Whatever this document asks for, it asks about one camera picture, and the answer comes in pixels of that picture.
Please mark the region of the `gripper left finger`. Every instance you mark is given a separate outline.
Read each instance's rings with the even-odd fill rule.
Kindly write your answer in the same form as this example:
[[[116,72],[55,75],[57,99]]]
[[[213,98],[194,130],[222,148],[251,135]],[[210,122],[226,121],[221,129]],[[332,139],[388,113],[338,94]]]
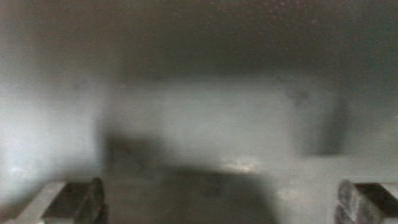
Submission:
[[[101,179],[48,183],[11,224],[109,224]]]

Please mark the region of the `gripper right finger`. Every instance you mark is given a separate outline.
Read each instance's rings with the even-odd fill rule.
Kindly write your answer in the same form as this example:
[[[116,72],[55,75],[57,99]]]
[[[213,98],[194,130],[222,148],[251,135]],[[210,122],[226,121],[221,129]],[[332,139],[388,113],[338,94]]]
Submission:
[[[398,224],[398,183],[341,181],[334,224]]]

